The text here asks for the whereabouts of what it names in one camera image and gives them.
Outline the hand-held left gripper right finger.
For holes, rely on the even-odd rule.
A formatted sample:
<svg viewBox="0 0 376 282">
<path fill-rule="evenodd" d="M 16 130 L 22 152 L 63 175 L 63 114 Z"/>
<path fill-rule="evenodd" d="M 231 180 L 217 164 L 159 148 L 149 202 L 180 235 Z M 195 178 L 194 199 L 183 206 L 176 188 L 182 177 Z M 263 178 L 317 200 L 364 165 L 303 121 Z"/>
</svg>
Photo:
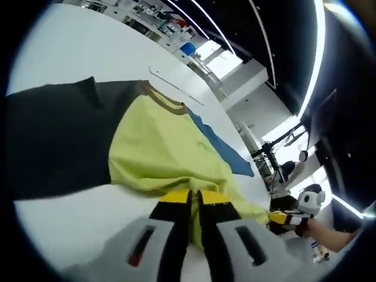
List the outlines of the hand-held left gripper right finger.
<svg viewBox="0 0 376 282">
<path fill-rule="evenodd" d="M 284 281 L 296 267 L 281 238 L 243 219 L 223 194 L 197 193 L 201 240 L 212 281 Z"/>
</svg>

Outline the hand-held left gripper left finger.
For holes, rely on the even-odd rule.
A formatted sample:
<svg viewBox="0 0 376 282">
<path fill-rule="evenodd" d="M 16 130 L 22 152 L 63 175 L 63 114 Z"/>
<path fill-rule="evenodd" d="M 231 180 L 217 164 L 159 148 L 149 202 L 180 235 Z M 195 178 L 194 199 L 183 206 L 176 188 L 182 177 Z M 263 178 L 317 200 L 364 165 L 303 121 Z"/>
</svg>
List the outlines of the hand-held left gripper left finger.
<svg viewBox="0 0 376 282">
<path fill-rule="evenodd" d="M 192 192 L 162 196 L 149 217 L 129 223 L 99 255 L 66 268 L 66 281 L 180 281 L 189 244 Z"/>
</svg>

